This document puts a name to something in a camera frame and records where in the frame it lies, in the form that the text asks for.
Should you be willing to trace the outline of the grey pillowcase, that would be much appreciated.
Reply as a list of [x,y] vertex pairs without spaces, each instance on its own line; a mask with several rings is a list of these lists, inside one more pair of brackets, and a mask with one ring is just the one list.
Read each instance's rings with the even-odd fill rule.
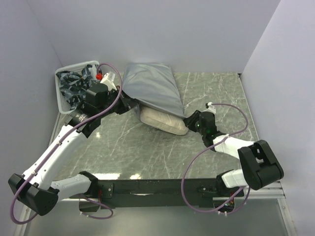
[[159,63],[130,63],[123,91],[139,103],[176,117],[184,117],[183,103],[171,68]]

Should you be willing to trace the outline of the white plastic basket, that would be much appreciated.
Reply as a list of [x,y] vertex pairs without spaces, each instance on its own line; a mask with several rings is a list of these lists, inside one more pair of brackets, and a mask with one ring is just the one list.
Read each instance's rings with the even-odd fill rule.
[[[82,69],[87,65],[95,65],[96,67],[99,65],[99,62],[97,60],[91,60],[91,61],[85,61],[77,64],[68,65],[65,67],[61,67],[55,71],[55,74],[57,72],[61,71],[74,71],[79,74],[81,74]],[[58,110],[61,114],[68,115],[72,112],[71,105],[66,101],[64,96],[62,95],[60,88],[59,88],[59,82],[60,79],[55,76],[55,85],[56,85],[56,95],[57,95],[57,103],[58,103]]]

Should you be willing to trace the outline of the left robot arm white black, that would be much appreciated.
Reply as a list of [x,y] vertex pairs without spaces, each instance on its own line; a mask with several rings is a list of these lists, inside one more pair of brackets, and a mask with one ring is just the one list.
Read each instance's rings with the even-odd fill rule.
[[42,156],[23,174],[9,178],[15,199],[44,216],[62,199],[79,194],[88,198],[98,195],[98,178],[87,171],[60,181],[54,178],[71,153],[101,125],[103,117],[124,114],[138,104],[122,87],[109,89],[102,83],[90,87]]

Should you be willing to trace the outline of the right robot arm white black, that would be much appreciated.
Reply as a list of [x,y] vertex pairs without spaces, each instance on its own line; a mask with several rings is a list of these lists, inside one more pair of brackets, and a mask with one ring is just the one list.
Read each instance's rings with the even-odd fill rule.
[[235,187],[259,190],[284,177],[284,171],[265,140],[256,142],[233,138],[217,129],[215,114],[199,110],[184,119],[185,126],[201,135],[206,148],[240,161],[241,168],[217,175],[216,192],[227,196]]

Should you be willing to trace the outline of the dark patterned cloth in basket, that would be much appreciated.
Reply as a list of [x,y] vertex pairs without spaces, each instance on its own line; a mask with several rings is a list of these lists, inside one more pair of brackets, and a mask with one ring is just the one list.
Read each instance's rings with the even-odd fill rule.
[[75,110],[77,106],[86,97],[87,90],[99,83],[96,78],[95,64],[86,64],[81,66],[79,72],[75,69],[61,70],[56,73],[59,80],[57,82],[58,88],[61,93],[61,98],[64,98],[66,103],[70,106],[69,110]]

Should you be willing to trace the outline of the cream pillow with bear print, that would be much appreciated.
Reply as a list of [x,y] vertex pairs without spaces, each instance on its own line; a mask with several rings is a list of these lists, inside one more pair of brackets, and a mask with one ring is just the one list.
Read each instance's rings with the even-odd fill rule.
[[142,123],[167,133],[183,136],[189,130],[181,118],[150,107],[141,106],[139,115]]

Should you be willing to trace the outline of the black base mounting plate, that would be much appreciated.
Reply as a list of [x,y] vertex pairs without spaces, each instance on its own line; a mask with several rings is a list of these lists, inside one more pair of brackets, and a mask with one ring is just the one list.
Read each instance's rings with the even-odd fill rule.
[[[84,195],[111,207],[185,206],[181,179],[99,180]],[[215,178],[191,178],[184,181],[184,194],[192,206],[212,208],[213,198],[229,198],[239,188],[224,187]]]

